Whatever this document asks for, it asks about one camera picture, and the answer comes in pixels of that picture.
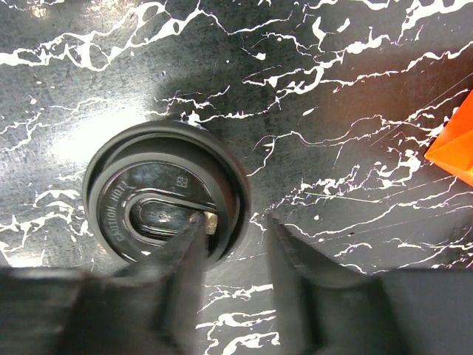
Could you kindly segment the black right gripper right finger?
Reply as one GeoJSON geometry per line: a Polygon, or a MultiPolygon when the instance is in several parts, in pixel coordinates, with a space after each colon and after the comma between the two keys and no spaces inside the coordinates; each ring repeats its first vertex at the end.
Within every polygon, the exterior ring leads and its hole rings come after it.
{"type": "Polygon", "coordinates": [[[265,218],[284,354],[470,354],[472,272],[360,274],[265,218]]]}

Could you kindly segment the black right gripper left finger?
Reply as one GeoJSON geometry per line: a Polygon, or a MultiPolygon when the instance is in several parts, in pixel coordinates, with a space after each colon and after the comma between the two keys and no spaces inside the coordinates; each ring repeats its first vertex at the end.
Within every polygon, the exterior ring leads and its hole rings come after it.
{"type": "Polygon", "coordinates": [[[205,272],[205,216],[108,275],[1,269],[3,354],[193,354],[205,272]]]}

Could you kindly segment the single black lid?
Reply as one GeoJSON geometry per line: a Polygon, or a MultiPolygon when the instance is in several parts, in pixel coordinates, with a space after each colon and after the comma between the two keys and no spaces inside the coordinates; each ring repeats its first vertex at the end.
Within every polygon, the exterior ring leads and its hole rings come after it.
{"type": "Polygon", "coordinates": [[[174,121],[132,126],[92,157],[83,181],[86,218],[101,247],[133,263],[207,220],[208,261],[245,236],[251,188],[236,155],[204,129],[174,121]]]}

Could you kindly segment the orange paper bag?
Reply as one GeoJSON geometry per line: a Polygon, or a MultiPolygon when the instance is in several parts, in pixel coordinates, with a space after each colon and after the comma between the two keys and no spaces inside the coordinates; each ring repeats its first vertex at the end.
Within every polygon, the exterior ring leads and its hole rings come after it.
{"type": "Polygon", "coordinates": [[[434,165],[472,186],[472,92],[424,154],[434,165]]]}

